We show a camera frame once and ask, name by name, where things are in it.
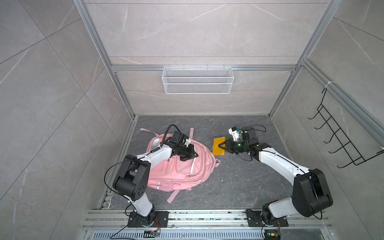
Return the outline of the pink student backpack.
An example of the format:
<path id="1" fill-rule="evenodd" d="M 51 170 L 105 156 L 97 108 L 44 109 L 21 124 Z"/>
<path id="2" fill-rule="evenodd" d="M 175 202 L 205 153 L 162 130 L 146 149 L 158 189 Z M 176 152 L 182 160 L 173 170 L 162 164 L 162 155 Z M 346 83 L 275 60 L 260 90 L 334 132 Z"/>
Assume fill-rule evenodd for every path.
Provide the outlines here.
<path id="1" fill-rule="evenodd" d="M 171 192 L 168 203 L 172 203 L 180 191 L 190 191 L 192 187 L 204 183 L 221 164 L 208 147 L 195 140 L 192 144 L 198 157 L 183 162 L 180 156 L 173 156 L 150 170 L 148 187 Z"/>

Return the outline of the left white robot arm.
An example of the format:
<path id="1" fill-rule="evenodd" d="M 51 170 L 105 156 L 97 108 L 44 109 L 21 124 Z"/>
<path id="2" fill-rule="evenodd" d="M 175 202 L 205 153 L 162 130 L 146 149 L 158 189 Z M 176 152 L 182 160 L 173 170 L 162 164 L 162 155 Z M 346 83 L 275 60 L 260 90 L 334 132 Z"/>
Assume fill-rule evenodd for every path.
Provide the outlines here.
<path id="1" fill-rule="evenodd" d="M 151 169 L 173 156 L 188 161 L 199 155 L 192 139 L 175 131 L 170 137 L 164 135 L 159 144 L 149 152 L 137 156 L 127 155 L 121 162 L 113 181 L 113 189 L 129 200 L 139 216 L 148 217 L 154 212 L 154 206 L 146 195 Z"/>

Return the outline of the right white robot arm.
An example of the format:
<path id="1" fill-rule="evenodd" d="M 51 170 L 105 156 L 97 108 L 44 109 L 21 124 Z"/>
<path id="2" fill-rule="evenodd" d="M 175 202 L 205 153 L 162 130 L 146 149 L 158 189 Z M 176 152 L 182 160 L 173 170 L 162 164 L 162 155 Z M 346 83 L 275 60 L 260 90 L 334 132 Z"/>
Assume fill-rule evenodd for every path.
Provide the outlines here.
<path id="1" fill-rule="evenodd" d="M 278 219 L 292 215 L 315 216 L 333 205 L 333 198 L 325 174 L 309 169 L 286 158 L 271 145 L 261 143 L 254 127 L 229 129 L 231 138 L 217 140 L 224 152 L 239 155 L 245 161 L 253 159 L 269 166 L 293 186 L 292 196 L 263 206 L 264 224 L 273 225 Z"/>

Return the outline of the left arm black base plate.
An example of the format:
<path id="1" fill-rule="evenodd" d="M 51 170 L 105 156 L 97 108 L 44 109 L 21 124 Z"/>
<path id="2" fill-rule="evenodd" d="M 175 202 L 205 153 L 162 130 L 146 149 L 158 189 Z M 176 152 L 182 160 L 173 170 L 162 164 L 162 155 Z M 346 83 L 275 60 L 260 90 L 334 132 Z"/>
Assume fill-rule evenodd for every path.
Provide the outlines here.
<path id="1" fill-rule="evenodd" d="M 139 228 L 139 227 L 153 227 L 165 228 L 168 225 L 169 212 L 167 211 L 155 211 L 149 213 L 147 217 L 143 217 L 136 212 L 131 212 L 129 216 L 128 227 Z"/>

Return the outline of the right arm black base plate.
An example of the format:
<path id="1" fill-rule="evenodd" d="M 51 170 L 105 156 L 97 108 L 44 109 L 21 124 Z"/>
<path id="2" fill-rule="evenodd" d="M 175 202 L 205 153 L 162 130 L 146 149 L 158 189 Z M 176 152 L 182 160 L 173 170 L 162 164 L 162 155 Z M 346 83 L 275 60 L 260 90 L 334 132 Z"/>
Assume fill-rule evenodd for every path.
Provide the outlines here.
<path id="1" fill-rule="evenodd" d="M 245 211 L 249 227 L 288 227 L 286 217 L 275 218 L 267 210 L 254 211 L 247 209 Z"/>

